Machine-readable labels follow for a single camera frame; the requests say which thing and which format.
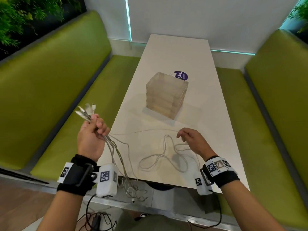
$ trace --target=forearm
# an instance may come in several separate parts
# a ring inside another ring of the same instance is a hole
[[[75,231],[83,197],[58,191],[37,231]]]
[[[285,231],[240,181],[222,186],[221,191],[242,231]]]

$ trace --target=wristband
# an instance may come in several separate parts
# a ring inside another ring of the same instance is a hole
[[[62,190],[71,194],[85,196],[87,191],[95,185],[92,174],[99,167],[92,159],[82,155],[75,155],[71,162],[67,162],[58,179],[57,191]]]
[[[202,170],[208,180],[220,188],[229,182],[240,180],[236,171],[225,158],[212,156],[202,166]]]

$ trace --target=translucent container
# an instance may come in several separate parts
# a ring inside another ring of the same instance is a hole
[[[158,72],[147,83],[147,108],[175,119],[181,108],[188,82]]]

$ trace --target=green upholstered seat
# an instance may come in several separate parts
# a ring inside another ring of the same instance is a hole
[[[277,30],[246,70],[308,188],[308,46]]]
[[[216,69],[251,192],[281,224],[307,229],[308,213],[241,71]]]
[[[27,164],[110,52],[87,12],[1,63],[0,166]]]
[[[94,81],[79,105],[96,104],[98,113],[111,127],[140,58],[113,56]],[[63,165],[77,153],[77,134],[83,119],[73,112],[43,156],[31,171],[33,176],[46,180],[57,180]]]

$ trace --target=purple label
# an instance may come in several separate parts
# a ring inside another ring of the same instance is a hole
[[[182,80],[187,80],[188,79],[188,76],[186,73],[182,72],[182,71],[175,71],[175,77],[176,78],[180,78]]]

